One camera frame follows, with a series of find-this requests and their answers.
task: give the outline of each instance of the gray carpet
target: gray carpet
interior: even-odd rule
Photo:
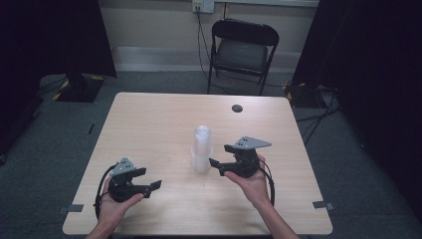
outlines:
[[[73,201],[117,93],[206,92],[202,72],[120,72],[117,79],[105,80],[92,104],[54,102],[55,87],[62,77],[42,80],[41,86],[46,87],[40,93],[45,101],[0,167],[0,238],[81,238],[62,232],[66,215],[59,210]],[[258,92],[256,83],[241,83],[233,77],[216,79],[220,88],[213,88],[212,94]],[[264,96],[283,97],[280,85],[291,78],[292,74],[271,73]],[[331,93],[323,96],[329,102]],[[297,119],[323,112],[294,109]],[[306,132],[304,138],[312,122],[299,122],[301,132]],[[389,176],[361,148],[358,131],[342,112],[320,122],[307,151],[324,200],[335,206],[329,212],[333,232],[313,238],[422,238],[421,224]]]

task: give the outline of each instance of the chair backrest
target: chair backrest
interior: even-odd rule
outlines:
[[[212,36],[213,40],[218,37],[273,47],[277,47],[280,40],[277,31],[268,25],[235,19],[222,19],[214,23]]]

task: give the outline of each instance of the forearm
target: forearm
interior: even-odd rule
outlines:
[[[276,211],[270,201],[265,201],[264,203],[254,206],[261,214],[261,217],[263,218],[274,239],[299,238],[295,231],[292,230],[292,228]]]
[[[104,224],[97,224],[90,235],[86,239],[106,239],[114,231],[114,227]]]

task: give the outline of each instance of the black curtain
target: black curtain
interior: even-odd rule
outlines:
[[[417,0],[320,0],[293,80],[338,89],[363,145],[420,221],[421,12]]]
[[[47,75],[115,77],[97,0],[0,1],[0,140]]]

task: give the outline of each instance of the chair seat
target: chair seat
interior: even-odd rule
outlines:
[[[265,46],[223,39],[214,58],[214,67],[224,66],[221,69],[229,67],[263,74],[267,54]]]

